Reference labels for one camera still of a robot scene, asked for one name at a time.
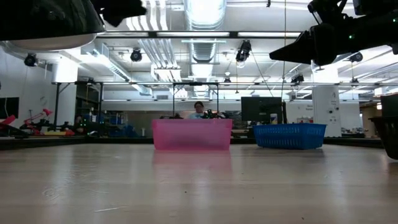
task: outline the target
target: white pillar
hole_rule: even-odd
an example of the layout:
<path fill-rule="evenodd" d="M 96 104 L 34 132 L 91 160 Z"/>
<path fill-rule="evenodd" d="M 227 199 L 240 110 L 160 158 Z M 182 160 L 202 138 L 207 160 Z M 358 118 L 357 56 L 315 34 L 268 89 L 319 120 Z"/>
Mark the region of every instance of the white pillar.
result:
<path fill-rule="evenodd" d="M 53 82 L 75 82 L 77 81 L 78 65 L 69 59 L 61 60 L 53 65 Z M 75 121 L 76 107 L 76 85 L 69 85 L 60 94 L 58 99 L 57 124 L 61 125 L 68 121 L 73 124 Z"/>
<path fill-rule="evenodd" d="M 313 74 L 313 81 L 338 83 L 336 68 Z M 314 123 L 326 124 L 325 137 L 341 137 L 340 98 L 338 86 L 315 86 L 312 90 Z"/>

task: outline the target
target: blue plastic basket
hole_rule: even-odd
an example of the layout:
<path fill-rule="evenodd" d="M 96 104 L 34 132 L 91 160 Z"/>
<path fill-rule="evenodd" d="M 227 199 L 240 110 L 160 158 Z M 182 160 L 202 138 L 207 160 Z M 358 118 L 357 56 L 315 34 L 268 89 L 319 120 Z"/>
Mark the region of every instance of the blue plastic basket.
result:
<path fill-rule="evenodd" d="M 253 126 L 257 145 L 282 149 L 322 147 L 325 124 L 271 124 Z"/>

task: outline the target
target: wooden table surface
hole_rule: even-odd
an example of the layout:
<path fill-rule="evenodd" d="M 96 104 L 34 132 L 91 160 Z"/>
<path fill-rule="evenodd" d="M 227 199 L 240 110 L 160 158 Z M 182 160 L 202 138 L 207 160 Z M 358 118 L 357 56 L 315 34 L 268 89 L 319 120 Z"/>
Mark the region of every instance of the wooden table surface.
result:
<path fill-rule="evenodd" d="M 0 151 L 0 223 L 398 223 L 380 149 L 85 144 Z"/>

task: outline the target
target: pink plastic bin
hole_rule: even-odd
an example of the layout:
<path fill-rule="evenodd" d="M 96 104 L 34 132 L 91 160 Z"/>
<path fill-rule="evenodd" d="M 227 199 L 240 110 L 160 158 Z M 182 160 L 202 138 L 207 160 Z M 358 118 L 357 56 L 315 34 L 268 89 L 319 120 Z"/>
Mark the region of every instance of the pink plastic bin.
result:
<path fill-rule="evenodd" d="M 231 119 L 157 119 L 152 121 L 157 150 L 229 150 Z"/>

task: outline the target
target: ventilation duct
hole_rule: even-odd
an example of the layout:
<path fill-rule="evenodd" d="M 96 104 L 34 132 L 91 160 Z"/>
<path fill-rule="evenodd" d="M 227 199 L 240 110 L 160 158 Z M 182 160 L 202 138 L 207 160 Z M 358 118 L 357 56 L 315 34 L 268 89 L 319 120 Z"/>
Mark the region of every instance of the ventilation duct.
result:
<path fill-rule="evenodd" d="M 222 28 L 226 0 L 185 0 L 184 7 L 188 30 L 210 31 Z M 192 63 L 198 63 L 191 67 L 192 75 L 197 81 L 205 82 L 210 78 L 213 65 L 209 63 L 215 59 L 216 48 L 216 43 L 190 44 Z M 197 96 L 206 95 L 202 86 L 195 86 L 193 89 Z"/>

